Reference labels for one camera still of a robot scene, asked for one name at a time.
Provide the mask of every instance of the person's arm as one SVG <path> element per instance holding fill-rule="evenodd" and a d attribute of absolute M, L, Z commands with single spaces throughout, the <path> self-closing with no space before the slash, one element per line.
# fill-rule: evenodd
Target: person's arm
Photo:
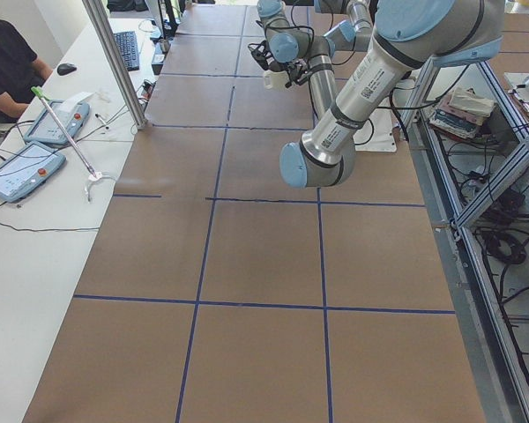
<path fill-rule="evenodd" d="M 26 111 L 26 103 L 17 103 L 8 93 L 0 94 L 0 111 L 9 117 L 19 118 Z"/>
<path fill-rule="evenodd" d="M 32 68 L 34 68 L 35 73 L 46 80 L 51 76 L 51 73 L 53 73 L 51 67 L 43 62 L 39 57 L 32 62 Z"/>

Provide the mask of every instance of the person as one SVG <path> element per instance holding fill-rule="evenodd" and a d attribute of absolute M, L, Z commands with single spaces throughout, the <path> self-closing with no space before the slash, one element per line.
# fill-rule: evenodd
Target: person
<path fill-rule="evenodd" d="M 0 122 L 16 122 L 53 70 L 9 22 L 0 19 Z"/>

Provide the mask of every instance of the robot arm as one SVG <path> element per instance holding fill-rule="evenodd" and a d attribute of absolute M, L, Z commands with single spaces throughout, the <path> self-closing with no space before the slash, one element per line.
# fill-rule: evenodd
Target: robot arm
<path fill-rule="evenodd" d="M 295 39 L 290 42 L 290 56 L 277 55 L 274 48 L 272 54 L 279 62 L 296 57 L 307 59 L 313 48 L 303 46 L 302 40 L 309 37 L 306 34 L 296 38 L 293 33 L 276 29 L 290 25 L 287 21 L 282 23 L 281 6 L 274 11 L 270 8 L 272 3 L 280 1 L 259 0 L 259 13 L 264 4 L 268 7 L 269 16 L 261 15 L 267 40 L 273 46 L 286 48 L 286 41 L 273 42 L 269 37 L 266 28 L 270 28 L 271 21 L 277 23 L 273 36 L 290 34 Z M 402 76 L 420 68 L 430 57 L 434 57 L 435 66 L 446 67 L 495 56 L 502 39 L 503 8 L 503 0 L 380 0 L 366 57 L 320 116 L 316 127 L 306 131 L 299 143 L 282 149 L 280 172 L 286 183 L 303 188 L 343 182 L 354 166 L 354 133 Z M 330 66 L 331 62 L 323 63 L 326 69 Z"/>

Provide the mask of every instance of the keyboard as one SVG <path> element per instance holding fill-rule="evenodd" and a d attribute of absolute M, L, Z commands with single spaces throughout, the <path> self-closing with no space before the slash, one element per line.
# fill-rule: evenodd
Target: keyboard
<path fill-rule="evenodd" d="M 123 62 L 128 71 L 139 69 L 138 38 L 133 31 L 114 33 L 115 44 L 120 49 Z"/>

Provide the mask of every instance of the blue electronic device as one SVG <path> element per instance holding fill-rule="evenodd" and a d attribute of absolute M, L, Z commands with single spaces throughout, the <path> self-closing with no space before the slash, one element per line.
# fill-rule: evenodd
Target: blue electronic device
<path fill-rule="evenodd" d="M 0 165 L 0 198 L 15 203 L 27 197 L 65 161 L 57 150 L 32 141 Z"/>
<path fill-rule="evenodd" d="M 67 129 L 67 132 L 69 132 L 71 137 L 75 137 L 90 115 L 90 105 L 88 103 L 77 103 L 71 111 L 64 112 L 61 110 L 62 104 L 63 102 L 60 100 L 51 100 L 49 102 L 59 120 L 66 122 L 65 129 Z M 67 137 L 45 108 L 24 135 L 24 141 L 26 143 L 37 141 L 51 147 L 63 147 L 69 143 Z"/>

